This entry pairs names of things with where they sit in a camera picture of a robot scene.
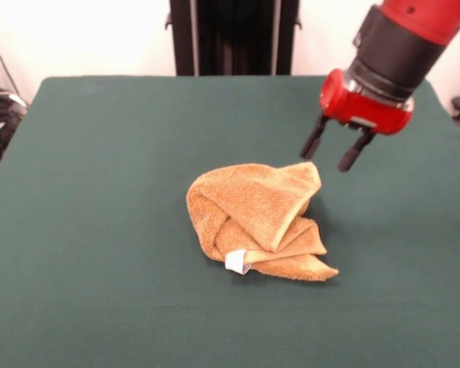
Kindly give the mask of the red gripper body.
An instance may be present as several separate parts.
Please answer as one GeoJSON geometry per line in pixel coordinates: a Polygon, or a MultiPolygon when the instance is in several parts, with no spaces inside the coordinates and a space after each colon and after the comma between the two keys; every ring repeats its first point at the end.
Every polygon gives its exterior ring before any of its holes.
{"type": "Polygon", "coordinates": [[[326,77],[319,104],[330,119],[343,125],[355,123],[383,135],[403,130],[412,116],[412,98],[399,103],[374,96],[339,68],[326,77]]]}

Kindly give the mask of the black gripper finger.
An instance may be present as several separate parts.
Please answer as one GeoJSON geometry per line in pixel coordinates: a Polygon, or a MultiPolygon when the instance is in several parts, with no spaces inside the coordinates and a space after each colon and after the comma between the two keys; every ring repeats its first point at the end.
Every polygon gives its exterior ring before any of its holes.
{"type": "Polygon", "coordinates": [[[317,149],[321,142],[321,136],[325,131],[329,117],[321,114],[316,121],[314,130],[307,139],[307,142],[304,144],[301,152],[300,158],[302,159],[311,159],[314,154],[317,152],[317,149]]]}
{"type": "Polygon", "coordinates": [[[341,172],[347,172],[356,162],[363,149],[371,143],[374,138],[374,134],[370,131],[364,131],[363,134],[357,139],[357,141],[344,153],[341,161],[337,168],[341,172]]]}

